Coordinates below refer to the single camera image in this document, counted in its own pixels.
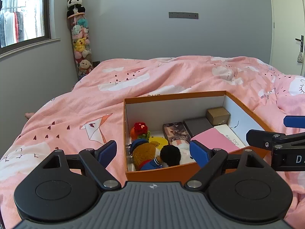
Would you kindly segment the pink wallet case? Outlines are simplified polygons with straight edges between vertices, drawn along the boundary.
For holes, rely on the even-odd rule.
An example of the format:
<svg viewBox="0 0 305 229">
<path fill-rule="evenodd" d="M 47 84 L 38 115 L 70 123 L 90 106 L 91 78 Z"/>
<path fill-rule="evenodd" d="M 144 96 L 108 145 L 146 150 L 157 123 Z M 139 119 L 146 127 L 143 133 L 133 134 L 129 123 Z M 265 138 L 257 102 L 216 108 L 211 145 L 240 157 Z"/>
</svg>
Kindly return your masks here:
<svg viewBox="0 0 305 229">
<path fill-rule="evenodd" d="M 214 128 L 210 128 L 204 132 L 199 133 L 191 140 L 196 140 L 209 149 L 221 148 L 227 152 L 234 152 L 239 150 L 238 146 L 236 146 L 231 140 L 229 140 L 226 136 Z"/>
</svg>

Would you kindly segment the white plush striped hat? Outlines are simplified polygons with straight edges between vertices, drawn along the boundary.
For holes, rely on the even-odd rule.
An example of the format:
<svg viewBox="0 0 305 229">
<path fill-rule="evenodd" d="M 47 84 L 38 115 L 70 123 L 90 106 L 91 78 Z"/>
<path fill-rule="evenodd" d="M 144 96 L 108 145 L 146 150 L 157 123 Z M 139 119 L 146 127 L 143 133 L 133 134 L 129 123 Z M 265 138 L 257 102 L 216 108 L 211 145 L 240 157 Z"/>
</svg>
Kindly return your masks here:
<svg viewBox="0 0 305 229">
<path fill-rule="evenodd" d="M 187 143 L 182 143 L 178 146 L 171 144 L 163 146 L 160 151 L 160 159 L 163 167 L 172 167 L 195 162 L 190 155 L 189 144 Z"/>
</svg>

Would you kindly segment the white glasses case box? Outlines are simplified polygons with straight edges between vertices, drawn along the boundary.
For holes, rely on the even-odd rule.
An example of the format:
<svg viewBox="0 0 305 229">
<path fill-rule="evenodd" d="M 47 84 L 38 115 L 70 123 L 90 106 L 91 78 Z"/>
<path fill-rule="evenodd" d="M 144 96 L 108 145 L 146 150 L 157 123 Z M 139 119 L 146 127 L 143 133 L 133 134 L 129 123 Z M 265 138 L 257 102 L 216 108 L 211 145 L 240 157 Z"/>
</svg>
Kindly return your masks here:
<svg viewBox="0 0 305 229">
<path fill-rule="evenodd" d="M 231 128 L 227 124 L 214 126 L 219 133 L 223 134 L 228 140 L 230 140 L 235 146 L 238 148 L 244 148 L 244 143 L 240 140 L 240 138 L 234 134 Z"/>
</svg>

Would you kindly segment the dark picture card box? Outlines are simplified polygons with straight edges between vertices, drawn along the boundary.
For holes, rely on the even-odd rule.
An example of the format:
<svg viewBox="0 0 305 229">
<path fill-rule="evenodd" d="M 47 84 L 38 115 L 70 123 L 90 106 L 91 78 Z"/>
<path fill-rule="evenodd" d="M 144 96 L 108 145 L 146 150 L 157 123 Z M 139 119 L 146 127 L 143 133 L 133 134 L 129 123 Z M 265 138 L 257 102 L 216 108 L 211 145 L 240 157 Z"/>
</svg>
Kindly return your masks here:
<svg viewBox="0 0 305 229">
<path fill-rule="evenodd" d="M 163 125 L 163 133 L 170 144 L 179 141 L 182 143 L 190 143 L 191 137 L 182 122 L 166 123 Z"/>
</svg>

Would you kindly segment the brown small cardboard box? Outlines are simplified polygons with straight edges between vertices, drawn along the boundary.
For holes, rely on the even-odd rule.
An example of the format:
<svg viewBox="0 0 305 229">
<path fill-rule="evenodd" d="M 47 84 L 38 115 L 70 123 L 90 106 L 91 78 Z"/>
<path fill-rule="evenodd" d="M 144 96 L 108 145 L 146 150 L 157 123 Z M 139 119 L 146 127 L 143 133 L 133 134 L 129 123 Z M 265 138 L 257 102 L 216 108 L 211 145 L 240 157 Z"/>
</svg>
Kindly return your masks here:
<svg viewBox="0 0 305 229">
<path fill-rule="evenodd" d="M 223 107 L 210 108 L 206 111 L 206 118 L 212 126 L 227 124 L 230 113 Z"/>
</svg>

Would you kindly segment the brown plush blue outfit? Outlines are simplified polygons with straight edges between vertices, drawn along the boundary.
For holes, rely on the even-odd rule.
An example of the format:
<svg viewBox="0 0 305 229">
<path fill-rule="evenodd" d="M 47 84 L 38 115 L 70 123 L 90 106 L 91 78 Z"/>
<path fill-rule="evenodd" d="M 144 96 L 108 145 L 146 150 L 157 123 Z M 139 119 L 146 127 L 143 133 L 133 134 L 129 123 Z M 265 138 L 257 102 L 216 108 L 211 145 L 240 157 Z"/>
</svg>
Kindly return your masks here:
<svg viewBox="0 0 305 229">
<path fill-rule="evenodd" d="M 130 145 L 130 155 L 136 171 L 155 170 L 162 168 L 161 150 L 156 141 L 136 139 Z"/>
</svg>

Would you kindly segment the yellow tape measure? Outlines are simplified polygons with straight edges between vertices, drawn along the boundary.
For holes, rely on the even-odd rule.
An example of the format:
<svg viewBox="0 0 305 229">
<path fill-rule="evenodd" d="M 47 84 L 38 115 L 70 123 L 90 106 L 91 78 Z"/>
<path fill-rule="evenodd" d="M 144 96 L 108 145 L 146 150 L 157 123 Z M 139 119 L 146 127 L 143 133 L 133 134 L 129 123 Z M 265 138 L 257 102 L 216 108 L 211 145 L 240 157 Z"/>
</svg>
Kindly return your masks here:
<svg viewBox="0 0 305 229">
<path fill-rule="evenodd" d="M 167 139 L 165 139 L 163 137 L 158 137 L 158 136 L 151 136 L 148 141 L 150 143 L 152 143 L 153 145 L 155 145 L 155 147 L 158 148 L 159 150 L 162 150 L 162 148 L 165 145 L 169 145 L 169 142 Z"/>
</svg>

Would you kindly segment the orange crochet carrot toy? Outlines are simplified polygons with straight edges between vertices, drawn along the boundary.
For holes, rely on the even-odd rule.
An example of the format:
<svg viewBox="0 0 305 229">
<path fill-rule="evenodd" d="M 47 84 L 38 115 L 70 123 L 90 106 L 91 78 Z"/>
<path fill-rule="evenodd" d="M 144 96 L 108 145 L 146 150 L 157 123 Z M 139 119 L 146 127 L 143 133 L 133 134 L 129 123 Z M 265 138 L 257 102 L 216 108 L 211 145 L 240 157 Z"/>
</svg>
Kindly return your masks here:
<svg viewBox="0 0 305 229">
<path fill-rule="evenodd" d="M 136 122 L 130 130 L 130 137 L 133 141 L 136 139 L 146 139 L 150 137 L 150 131 L 144 122 Z"/>
</svg>

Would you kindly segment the orange cardboard box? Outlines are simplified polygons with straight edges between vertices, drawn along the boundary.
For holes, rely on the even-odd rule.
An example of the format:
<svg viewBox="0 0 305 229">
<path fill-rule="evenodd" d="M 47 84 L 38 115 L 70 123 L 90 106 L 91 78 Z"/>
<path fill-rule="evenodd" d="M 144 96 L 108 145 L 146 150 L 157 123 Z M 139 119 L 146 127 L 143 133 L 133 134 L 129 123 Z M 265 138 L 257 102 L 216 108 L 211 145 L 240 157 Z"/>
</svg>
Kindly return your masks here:
<svg viewBox="0 0 305 229">
<path fill-rule="evenodd" d="M 227 91 L 156 95 L 126 98 L 124 101 L 124 140 L 128 181 L 179 181 L 185 183 L 199 170 L 191 158 L 189 143 L 196 137 L 208 146 L 213 139 L 229 144 L 229 152 L 240 154 L 248 148 L 246 133 L 250 129 L 271 131 L 263 120 Z M 148 130 L 146 139 L 179 148 L 178 166 L 149 171 L 134 167 L 130 149 L 136 138 L 135 127 Z"/>
</svg>

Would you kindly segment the pink patterned duvet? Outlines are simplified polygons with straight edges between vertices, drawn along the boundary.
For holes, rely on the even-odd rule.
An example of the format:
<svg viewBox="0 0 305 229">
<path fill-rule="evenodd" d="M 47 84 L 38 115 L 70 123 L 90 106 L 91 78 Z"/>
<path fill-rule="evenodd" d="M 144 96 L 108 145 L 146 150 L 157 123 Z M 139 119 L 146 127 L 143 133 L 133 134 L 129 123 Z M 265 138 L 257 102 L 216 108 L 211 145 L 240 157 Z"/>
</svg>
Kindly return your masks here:
<svg viewBox="0 0 305 229">
<path fill-rule="evenodd" d="M 109 140 L 118 145 L 108 171 L 126 181 L 123 109 L 128 97 L 226 90 L 278 133 L 298 133 L 286 115 L 304 115 L 304 77 L 279 72 L 252 57 L 180 56 L 101 62 L 74 89 L 42 106 L 1 158 L 1 216 L 5 228 L 20 222 L 17 185 L 54 149 L 75 154 Z"/>
</svg>

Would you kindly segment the white door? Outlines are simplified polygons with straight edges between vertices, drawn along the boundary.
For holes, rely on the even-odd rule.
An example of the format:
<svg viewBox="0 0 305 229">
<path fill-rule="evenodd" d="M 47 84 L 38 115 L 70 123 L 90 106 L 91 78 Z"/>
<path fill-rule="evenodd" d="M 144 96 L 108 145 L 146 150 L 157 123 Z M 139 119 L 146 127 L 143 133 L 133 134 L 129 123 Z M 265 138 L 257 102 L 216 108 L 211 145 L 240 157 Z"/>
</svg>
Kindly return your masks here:
<svg viewBox="0 0 305 229">
<path fill-rule="evenodd" d="M 304 0 L 271 0 L 272 50 L 270 64 L 285 74 L 304 74 L 304 48 L 295 38 L 304 35 Z"/>
</svg>

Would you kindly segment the plush toy storage tube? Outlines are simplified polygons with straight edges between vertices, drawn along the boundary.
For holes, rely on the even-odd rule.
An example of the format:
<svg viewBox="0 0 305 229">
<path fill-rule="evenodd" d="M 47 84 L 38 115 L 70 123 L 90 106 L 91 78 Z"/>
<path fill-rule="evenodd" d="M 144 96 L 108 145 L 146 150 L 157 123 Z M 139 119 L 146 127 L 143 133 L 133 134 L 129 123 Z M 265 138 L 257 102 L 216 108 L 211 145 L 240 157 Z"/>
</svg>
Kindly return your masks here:
<svg viewBox="0 0 305 229">
<path fill-rule="evenodd" d="M 80 80 L 94 69 L 88 21 L 84 12 L 71 15 L 67 20 L 70 25 L 76 72 Z"/>
</svg>

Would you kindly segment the panda plush toy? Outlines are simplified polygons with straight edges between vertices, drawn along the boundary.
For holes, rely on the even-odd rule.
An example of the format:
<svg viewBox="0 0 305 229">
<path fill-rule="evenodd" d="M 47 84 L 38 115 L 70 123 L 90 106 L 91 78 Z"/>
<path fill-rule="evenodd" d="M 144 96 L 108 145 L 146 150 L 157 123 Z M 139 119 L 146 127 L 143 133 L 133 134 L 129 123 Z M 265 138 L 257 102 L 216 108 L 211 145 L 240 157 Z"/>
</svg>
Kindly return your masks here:
<svg viewBox="0 0 305 229">
<path fill-rule="evenodd" d="M 74 14 L 85 13 L 85 7 L 82 6 L 82 0 L 68 0 L 67 1 L 67 18 Z"/>
</svg>

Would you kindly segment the grey wall plate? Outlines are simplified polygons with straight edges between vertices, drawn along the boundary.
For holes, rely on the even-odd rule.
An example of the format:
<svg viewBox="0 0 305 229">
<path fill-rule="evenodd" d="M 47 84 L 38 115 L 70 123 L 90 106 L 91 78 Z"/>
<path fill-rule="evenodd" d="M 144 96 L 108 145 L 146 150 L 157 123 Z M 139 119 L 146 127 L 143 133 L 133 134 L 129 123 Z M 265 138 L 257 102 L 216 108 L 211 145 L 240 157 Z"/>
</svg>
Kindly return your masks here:
<svg viewBox="0 0 305 229">
<path fill-rule="evenodd" d="M 198 19 L 198 13 L 194 12 L 176 12 L 172 11 L 169 12 L 169 18 L 175 18 L 175 19 Z"/>
</svg>

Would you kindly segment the window with dark frame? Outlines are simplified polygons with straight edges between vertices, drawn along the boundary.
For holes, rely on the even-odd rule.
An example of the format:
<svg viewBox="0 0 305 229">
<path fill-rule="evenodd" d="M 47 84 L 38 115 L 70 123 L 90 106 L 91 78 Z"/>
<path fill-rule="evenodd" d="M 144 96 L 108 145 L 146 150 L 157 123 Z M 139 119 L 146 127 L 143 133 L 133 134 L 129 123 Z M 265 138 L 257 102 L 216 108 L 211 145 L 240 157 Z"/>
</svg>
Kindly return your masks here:
<svg viewBox="0 0 305 229">
<path fill-rule="evenodd" d="M 54 0 L 1 0 L 1 58 L 58 40 Z"/>
</svg>

